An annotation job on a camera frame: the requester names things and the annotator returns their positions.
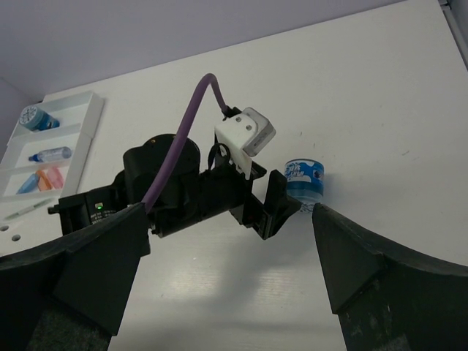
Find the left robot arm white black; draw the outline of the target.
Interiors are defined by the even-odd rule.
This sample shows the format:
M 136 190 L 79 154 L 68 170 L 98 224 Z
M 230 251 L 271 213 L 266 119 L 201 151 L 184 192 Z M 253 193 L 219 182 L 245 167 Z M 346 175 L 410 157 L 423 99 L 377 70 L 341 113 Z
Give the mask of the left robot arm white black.
M 64 235 L 95 224 L 129 205 L 139 203 L 160 170 L 172 134 L 157 135 L 123 156 L 124 168 L 112 184 L 64 197 L 48 206 L 50 215 L 58 214 Z M 216 140 L 208 153 L 208 167 L 200 171 L 200 150 L 187 140 L 175 168 L 148 214 L 153 234 L 164 238 L 230 212 L 237 222 L 252 228 L 263 239 L 278 233 L 301 204 L 287 194 L 287 179 L 271 171 L 264 201 L 252 193 L 254 180 L 267 174 L 256 162 L 245 176 L 234 163 L 234 147 Z

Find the blue plastic case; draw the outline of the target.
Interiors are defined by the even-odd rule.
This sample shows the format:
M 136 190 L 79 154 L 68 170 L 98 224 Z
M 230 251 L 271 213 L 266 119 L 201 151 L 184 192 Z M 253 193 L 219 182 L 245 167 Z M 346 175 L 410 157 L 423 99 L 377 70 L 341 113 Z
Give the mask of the blue plastic case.
M 39 183 L 39 176 L 36 173 L 32 173 L 25 182 L 20 186 L 18 191 L 16 192 L 17 195 L 28 194 L 33 192 Z

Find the orange plastic case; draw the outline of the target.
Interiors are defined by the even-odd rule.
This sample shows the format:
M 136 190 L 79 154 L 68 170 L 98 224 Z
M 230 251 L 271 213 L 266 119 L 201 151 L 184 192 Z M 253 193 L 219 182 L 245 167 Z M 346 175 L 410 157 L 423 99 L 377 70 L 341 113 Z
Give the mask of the orange plastic case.
M 43 170 L 38 170 L 35 174 L 38 177 L 37 187 L 41 192 L 49 191 L 53 188 L 51 182 Z

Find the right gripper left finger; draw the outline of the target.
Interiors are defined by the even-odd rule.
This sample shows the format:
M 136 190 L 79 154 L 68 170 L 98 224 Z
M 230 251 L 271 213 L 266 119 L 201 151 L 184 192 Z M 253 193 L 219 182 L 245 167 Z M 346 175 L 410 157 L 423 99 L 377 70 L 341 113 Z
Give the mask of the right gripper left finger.
M 1 349 L 107 350 L 148 253 L 146 211 L 137 204 L 1 257 Z

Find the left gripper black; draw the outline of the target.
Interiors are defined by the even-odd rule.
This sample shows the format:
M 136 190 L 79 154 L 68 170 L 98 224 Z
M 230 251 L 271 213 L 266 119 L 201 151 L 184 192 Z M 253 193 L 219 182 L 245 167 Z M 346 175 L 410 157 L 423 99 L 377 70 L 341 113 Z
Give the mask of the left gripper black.
M 208 153 L 208 169 L 200 174 L 200 196 L 208 215 L 230 212 L 244 227 L 254 229 L 267 240 L 301 209 L 301 202 L 287 193 L 287 179 L 278 170 L 271 171 L 265 202 L 253 193 L 253 181 L 266 175 L 266 169 L 251 164 L 253 176 L 247 179 L 232 161 L 227 145 L 216 141 Z

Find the green highlighter pen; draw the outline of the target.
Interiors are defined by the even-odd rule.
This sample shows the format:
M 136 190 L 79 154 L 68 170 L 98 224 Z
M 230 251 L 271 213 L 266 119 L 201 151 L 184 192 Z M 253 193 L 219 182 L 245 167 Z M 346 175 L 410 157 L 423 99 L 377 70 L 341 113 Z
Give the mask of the green highlighter pen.
M 35 203 L 35 204 L 33 204 L 33 205 L 30 205 L 30 206 L 27 207 L 27 208 L 23 208 L 23 209 L 21 209 L 21 210 L 19 210 L 19 211 L 16 211 L 16 212 L 13 213 L 13 214 L 10 214 L 10 215 L 4 217 L 4 220 L 5 220 L 5 221 L 10 221 L 10 220 L 16 219 L 16 218 L 18 218 L 18 217 L 20 217 L 20 216 L 23 216 L 23 215 L 25 215 L 25 214 L 31 213 L 32 211 L 35 211 L 35 210 L 37 210 L 38 208 L 41 208 L 41 207 L 43 207 L 43 206 L 45 206 L 45 205 L 48 205 L 48 204 L 51 203 L 52 201 L 53 201 L 53 198 L 49 198 L 49 199 L 46 199 L 46 200 L 42 200 L 42 201 L 40 201 L 40 202 L 38 202 L 38 203 Z

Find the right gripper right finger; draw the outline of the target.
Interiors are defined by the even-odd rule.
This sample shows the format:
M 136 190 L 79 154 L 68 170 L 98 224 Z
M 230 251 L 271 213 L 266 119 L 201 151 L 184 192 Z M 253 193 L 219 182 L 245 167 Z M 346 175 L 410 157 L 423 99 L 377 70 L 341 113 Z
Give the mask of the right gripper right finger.
M 312 213 L 348 350 L 466 350 L 467 267 L 373 233 L 326 205 Z

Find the clear spray bottle blue cap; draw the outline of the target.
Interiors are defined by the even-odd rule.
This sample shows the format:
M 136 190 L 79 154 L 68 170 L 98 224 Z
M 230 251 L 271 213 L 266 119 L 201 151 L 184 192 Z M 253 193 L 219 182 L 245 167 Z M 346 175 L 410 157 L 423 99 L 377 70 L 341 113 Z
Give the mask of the clear spray bottle blue cap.
M 43 163 L 55 162 L 69 159 L 72 156 L 72 149 L 69 147 L 59 147 L 40 151 L 29 157 L 30 162 Z

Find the pink plastic case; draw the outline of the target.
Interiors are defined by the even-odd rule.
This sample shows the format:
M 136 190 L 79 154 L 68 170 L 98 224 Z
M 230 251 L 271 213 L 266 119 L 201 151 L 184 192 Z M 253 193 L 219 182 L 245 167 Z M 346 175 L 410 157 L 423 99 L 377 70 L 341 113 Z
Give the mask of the pink plastic case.
M 51 167 L 47 171 L 47 177 L 54 189 L 62 189 L 64 186 L 64 178 L 61 171 L 57 167 Z

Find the blue paint jar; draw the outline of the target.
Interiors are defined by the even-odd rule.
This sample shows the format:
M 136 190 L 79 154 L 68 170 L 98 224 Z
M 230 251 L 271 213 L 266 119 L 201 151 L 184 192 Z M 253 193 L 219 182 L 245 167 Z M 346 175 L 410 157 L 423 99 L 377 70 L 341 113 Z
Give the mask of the blue paint jar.
M 325 168 L 313 159 L 293 159 L 284 166 L 287 194 L 301 203 L 301 212 L 311 213 L 324 195 Z
M 60 122 L 36 105 L 25 107 L 20 114 L 18 123 L 29 131 L 45 131 L 60 126 Z

